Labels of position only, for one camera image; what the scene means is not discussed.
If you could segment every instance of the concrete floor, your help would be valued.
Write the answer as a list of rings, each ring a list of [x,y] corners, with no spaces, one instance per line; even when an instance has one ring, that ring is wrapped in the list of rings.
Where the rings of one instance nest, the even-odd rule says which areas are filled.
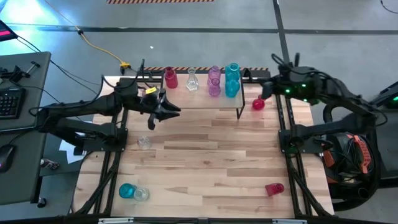
[[[213,3],[107,5],[98,0],[49,1],[78,26],[151,28],[244,28],[277,29],[272,0],[215,0]],[[398,11],[398,2],[384,0]],[[377,0],[280,0],[285,29],[398,30],[397,14],[385,11]],[[8,0],[0,19],[14,24],[70,24],[42,0]],[[45,32],[31,27],[17,31],[40,50],[75,75],[100,82],[101,74],[119,75],[118,61],[86,45],[76,32]],[[271,53],[282,56],[279,34],[199,32],[87,32],[92,43],[102,46],[138,67],[141,59],[151,66],[209,66],[238,62],[248,67],[277,67]],[[343,80],[348,88],[365,98],[397,81],[394,65],[398,58],[396,35],[286,35],[290,57],[296,52],[302,64],[323,70]],[[0,43],[0,55],[27,53],[16,40]],[[93,97],[54,66],[50,66],[45,89],[60,101]],[[53,103],[44,94],[42,104]],[[323,105],[312,107],[315,123],[322,122]],[[334,113],[336,118],[345,115]],[[59,139],[52,146],[58,147]],[[45,208],[20,203],[0,206],[0,220],[49,217],[66,214],[76,174],[46,177],[41,195],[49,200]],[[378,190],[375,196],[353,210],[338,212],[344,218],[397,223],[396,189]]]

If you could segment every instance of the orange and black tape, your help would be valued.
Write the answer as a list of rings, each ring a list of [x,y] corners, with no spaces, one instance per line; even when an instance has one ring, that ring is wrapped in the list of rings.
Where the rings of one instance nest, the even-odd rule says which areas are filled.
[[[176,72],[186,72],[190,67],[172,67]],[[207,73],[211,67],[194,67],[197,70],[197,73]],[[245,69],[249,69],[250,71],[268,71],[267,67],[242,67],[241,71]],[[146,67],[144,70],[147,71],[163,71],[166,67]]]
[[[214,0],[107,0],[108,4],[213,2]]]

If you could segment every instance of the keyboard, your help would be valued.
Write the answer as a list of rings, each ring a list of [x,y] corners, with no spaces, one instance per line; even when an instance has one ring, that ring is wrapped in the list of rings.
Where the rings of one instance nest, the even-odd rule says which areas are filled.
[[[18,119],[25,99],[24,88],[0,89],[0,119]]]

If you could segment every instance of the blue cup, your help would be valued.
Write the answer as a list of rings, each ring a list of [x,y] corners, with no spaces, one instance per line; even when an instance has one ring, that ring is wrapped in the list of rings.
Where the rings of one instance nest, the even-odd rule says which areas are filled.
[[[121,198],[134,198],[134,192],[136,191],[137,187],[132,184],[122,184],[119,188],[119,195]]]
[[[237,63],[231,63],[225,68],[225,81],[239,80],[241,78],[240,67]]]
[[[225,95],[234,98],[240,89],[240,84],[236,80],[230,80],[225,85]]]

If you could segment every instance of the computer mouse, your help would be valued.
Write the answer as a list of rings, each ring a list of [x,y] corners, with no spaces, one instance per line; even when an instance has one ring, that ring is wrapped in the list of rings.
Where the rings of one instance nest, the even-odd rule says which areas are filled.
[[[6,144],[0,147],[0,172],[7,172],[10,169],[14,158],[16,146]]]

